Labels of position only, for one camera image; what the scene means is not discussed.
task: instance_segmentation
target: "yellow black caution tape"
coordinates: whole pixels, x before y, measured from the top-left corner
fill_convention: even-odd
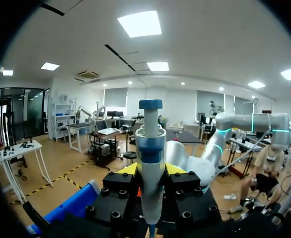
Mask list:
[[[74,184],[76,187],[78,187],[79,189],[82,189],[82,187],[79,185],[79,184],[77,184],[77,183],[75,183],[73,180],[71,180],[70,178],[68,178],[68,177],[66,177],[66,176],[64,176],[64,178],[66,178],[69,182],[71,182],[72,184]]]
[[[85,161],[84,163],[82,163],[81,165],[78,165],[77,167],[73,168],[72,170],[69,170],[67,173],[65,173],[65,174],[63,174],[63,175],[57,177],[56,179],[52,180],[52,182],[56,182],[57,180],[59,180],[59,179],[61,179],[61,178],[66,178],[68,181],[72,182],[76,187],[78,187],[79,189],[81,189],[81,186],[79,186],[79,185],[78,185],[77,183],[75,183],[74,181],[70,180],[68,177],[66,177],[66,175],[70,174],[71,172],[73,172],[73,171],[77,170],[78,168],[84,166],[85,164],[89,163],[89,161],[90,161],[90,160],[87,160],[87,161]],[[43,188],[48,187],[48,186],[50,186],[49,183],[46,184],[46,185],[44,185],[44,186],[42,186],[42,187],[40,187],[40,188],[38,188],[38,189],[36,189],[36,190],[34,190],[34,191],[32,191],[32,192],[30,192],[29,194],[26,195],[26,197],[28,197],[28,196],[30,196],[30,195],[32,195],[32,194],[35,194],[35,193],[37,193],[38,191],[41,191]],[[15,204],[15,203],[17,203],[17,202],[20,202],[20,201],[19,201],[19,200],[15,200],[15,201],[13,201],[13,202],[10,202],[10,205],[13,205],[13,204]]]

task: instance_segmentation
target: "white shelving unit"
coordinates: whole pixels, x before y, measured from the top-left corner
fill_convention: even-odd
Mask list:
[[[72,117],[75,116],[76,101],[71,100],[69,104],[53,104],[54,111],[51,115],[51,126],[53,130],[53,139],[58,141],[58,139],[64,137],[64,132],[58,129],[58,123],[63,123],[63,125],[73,124],[74,120]]]

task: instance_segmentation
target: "laptop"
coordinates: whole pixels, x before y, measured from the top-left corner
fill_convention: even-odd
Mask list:
[[[96,121],[96,127],[97,127],[97,130],[98,130],[98,133],[99,134],[103,134],[103,135],[110,135],[112,133],[117,132],[117,130],[114,129],[114,128],[107,128],[105,120],[97,120]]]

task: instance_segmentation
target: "beige shirt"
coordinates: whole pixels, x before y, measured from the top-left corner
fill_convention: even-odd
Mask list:
[[[273,162],[268,161],[267,156],[275,157],[276,159]],[[268,145],[259,152],[254,165],[257,167],[261,167],[262,170],[270,170],[271,172],[273,171],[279,172],[283,165],[284,159],[285,159],[285,155],[282,150],[278,152],[272,151],[270,149],[270,146]]]

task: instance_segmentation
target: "ceiling light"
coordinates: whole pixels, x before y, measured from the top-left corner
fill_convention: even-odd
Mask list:
[[[3,70],[2,74],[3,74],[3,76],[12,76],[13,70]]]
[[[286,80],[291,80],[291,69],[285,70],[280,73]]]
[[[259,81],[251,82],[251,83],[248,84],[248,86],[256,88],[256,89],[266,87],[265,84],[263,84],[263,83],[261,83]]]
[[[167,62],[150,62],[147,65],[151,71],[169,71],[169,64]]]
[[[53,63],[47,63],[47,62],[45,62],[43,64],[43,66],[41,67],[41,69],[46,69],[46,70],[54,71],[58,67],[59,67],[58,64],[53,64]]]
[[[162,34],[156,11],[144,11],[119,17],[118,21],[130,38]]]

